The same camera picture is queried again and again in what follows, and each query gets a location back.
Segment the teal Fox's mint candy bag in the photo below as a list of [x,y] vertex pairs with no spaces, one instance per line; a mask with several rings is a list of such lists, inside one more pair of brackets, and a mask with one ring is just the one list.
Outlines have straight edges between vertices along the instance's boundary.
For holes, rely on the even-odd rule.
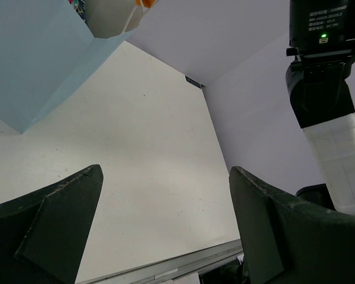
[[84,0],[68,0],[69,4],[73,7],[75,12],[80,16],[83,21],[86,21],[86,9]]

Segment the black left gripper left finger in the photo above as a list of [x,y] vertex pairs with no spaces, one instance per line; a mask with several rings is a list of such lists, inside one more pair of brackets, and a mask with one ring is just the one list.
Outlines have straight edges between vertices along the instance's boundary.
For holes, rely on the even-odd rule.
[[102,190],[98,164],[0,204],[0,283],[74,283]]

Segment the aluminium front frame rail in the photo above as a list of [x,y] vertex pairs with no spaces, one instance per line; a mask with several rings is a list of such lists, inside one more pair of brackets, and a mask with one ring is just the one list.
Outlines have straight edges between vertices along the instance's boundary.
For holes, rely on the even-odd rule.
[[112,273],[84,283],[162,283],[192,273],[203,274],[243,254],[241,240],[234,240],[193,253]]

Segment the orange Kettle chips bag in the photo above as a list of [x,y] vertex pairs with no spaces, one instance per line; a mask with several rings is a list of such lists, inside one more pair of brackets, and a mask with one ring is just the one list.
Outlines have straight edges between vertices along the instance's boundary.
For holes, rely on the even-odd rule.
[[135,0],[136,5],[143,8],[151,8],[158,0]]

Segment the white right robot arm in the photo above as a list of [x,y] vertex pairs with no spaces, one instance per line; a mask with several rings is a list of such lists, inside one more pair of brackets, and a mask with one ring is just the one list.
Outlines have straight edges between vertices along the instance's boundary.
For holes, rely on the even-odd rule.
[[355,1],[290,1],[289,100],[334,208],[355,215]]

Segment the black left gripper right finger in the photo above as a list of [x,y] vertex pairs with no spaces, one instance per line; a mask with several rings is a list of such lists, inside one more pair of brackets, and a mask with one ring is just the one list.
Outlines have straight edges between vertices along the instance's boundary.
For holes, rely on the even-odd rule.
[[251,283],[355,283],[355,216],[241,167],[231,169],[229,183]]

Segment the light blue paper bag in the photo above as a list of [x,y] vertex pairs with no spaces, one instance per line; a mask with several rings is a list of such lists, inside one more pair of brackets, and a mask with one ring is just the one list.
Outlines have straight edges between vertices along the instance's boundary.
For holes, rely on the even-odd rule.
[[0,120],[26,132],[73,94],[150,10],[128,1],[0,0]]

